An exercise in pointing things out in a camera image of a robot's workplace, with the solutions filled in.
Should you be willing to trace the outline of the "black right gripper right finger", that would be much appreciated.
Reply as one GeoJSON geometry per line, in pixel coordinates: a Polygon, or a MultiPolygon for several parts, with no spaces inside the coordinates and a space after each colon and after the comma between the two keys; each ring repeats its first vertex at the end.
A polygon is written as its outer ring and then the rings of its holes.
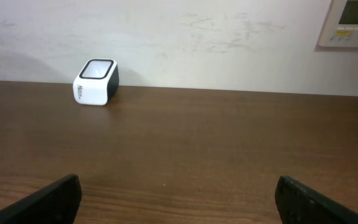
{"type": "Polygon", "coordinates": [[[358,224],[358,213],[287,175],[278,180],[275,204],[286,224],[358,224]]]}

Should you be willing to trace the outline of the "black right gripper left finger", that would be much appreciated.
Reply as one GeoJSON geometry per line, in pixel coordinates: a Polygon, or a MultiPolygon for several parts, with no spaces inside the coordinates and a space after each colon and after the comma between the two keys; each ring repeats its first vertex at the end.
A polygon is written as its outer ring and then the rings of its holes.
{"type": "Polygon", "coordinates": [[[0,210],[0,224],[72,224],[81,198],[79,177],[69,174],[0,210]]]}

